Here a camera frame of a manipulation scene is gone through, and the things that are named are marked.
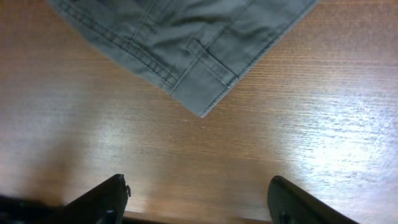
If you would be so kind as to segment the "grey cargo shorts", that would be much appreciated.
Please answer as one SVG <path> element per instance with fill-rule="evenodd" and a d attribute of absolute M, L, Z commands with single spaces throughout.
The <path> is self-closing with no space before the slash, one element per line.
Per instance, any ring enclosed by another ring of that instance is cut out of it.
<path fill-rule="evenodd" d="M 91 45 L 199 117 L 316 0 L 50 0 Z"/>

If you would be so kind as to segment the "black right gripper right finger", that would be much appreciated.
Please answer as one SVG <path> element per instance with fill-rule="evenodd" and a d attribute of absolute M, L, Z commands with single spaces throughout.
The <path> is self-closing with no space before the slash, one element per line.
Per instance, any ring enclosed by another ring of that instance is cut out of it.
<path fill-rule="evenodd" d="M 273 224 L 358 224 L 280 175 L 271 179 L 267 204 Z"/>

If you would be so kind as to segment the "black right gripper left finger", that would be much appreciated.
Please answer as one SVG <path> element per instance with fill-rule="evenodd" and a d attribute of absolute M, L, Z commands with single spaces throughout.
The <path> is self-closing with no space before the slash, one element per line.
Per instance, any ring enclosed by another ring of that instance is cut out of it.
<path fill-rule="evenodd" d="M 123 222 L 131 189 L 124 175 L 115 174 L 59 211 L 43 219 L 44 223 L 116 223 Z"/>

